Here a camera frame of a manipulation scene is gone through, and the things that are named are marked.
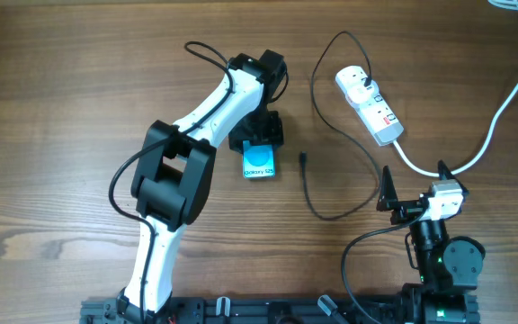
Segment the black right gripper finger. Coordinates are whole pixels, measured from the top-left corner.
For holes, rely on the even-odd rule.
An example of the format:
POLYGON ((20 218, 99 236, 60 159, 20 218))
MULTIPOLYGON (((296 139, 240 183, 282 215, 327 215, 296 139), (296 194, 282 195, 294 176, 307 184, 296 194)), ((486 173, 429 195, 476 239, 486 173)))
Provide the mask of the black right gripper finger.
POLYGON ((388 166, 382 169, 380 193, 376 209, 379 212, 393 211, 398 207, 397 191, 388 166))
POLYGON ((463 195, 469 195, 469 190, 462 184, 462 182, 460 180, 458 180, 456 178, 456 176, 450 171, 450 169, 447 167, 447 165, 442 160, 438 161, 437 169, 438 169, 438 177, 441 181, 442 180, 452 180, 460 187, 463 195))

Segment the blue Galaxy smartphone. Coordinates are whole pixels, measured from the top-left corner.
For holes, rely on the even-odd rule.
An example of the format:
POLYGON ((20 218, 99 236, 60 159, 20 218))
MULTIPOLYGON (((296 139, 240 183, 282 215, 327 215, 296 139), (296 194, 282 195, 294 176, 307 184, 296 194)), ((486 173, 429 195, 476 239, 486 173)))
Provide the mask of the blue Galaxy smartphone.
POLYGON ((275 163, 272 145, 252 145, 243 142, 243 176, 256 179, 275 176, 275 163))

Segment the white power extension strip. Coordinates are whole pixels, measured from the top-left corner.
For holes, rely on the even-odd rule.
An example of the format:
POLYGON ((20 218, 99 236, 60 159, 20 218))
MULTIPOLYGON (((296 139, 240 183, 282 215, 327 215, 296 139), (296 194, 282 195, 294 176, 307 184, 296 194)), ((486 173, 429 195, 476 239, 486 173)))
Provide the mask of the white power extension strip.
MULTIPOLYGON (((349 86, 361 82, 364 78, 368 80, 361 67, 349 66, 335 75, 335 82, 345 96, 349 86)), ((368 102, 353 109, 380 147, 392 144, 404 131, 403 125, 381 95, 380 89, 368 102)))

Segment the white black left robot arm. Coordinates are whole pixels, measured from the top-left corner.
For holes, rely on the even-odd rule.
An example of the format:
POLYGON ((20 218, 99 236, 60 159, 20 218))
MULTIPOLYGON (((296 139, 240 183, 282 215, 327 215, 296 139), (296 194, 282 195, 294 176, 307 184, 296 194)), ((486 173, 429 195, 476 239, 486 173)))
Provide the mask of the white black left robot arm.
POLYGON ((284 143, 282 121, 269 104, 284 92, 289 74, 283 55, 266 50, 213 60, 223 77, 192 112, 172 124, 155 121, 142 149, 114 174, 113 209, 138 221, 140 239, 133 275, 116 298, 126 323, 171 323, 173 270, 186 228, 209 194, 217 149, 226 140, 243 157, 247 179, 273 177, 274 153, 284 143))

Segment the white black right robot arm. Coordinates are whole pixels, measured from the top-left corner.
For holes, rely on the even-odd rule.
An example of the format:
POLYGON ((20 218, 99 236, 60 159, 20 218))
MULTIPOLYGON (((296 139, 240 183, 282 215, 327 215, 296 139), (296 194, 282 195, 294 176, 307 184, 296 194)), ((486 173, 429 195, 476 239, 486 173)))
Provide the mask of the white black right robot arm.
POLYGON ((438 162, 437 180, 415 200, 401 201, 388 166, 383 167, 376 209, 390 212, 391 226, 352 240, 341 257, 341 276, 356 323, 479 323, 477 298, 486 250, 466 236, 450 237, 445 222, 461 213, 469 190, 438 162), (406 283, 392 296, 365 296, 358 301, 346 273, 346 259, 364 239, 407 229, 404 238, 409 264, 420 283, 406 283))

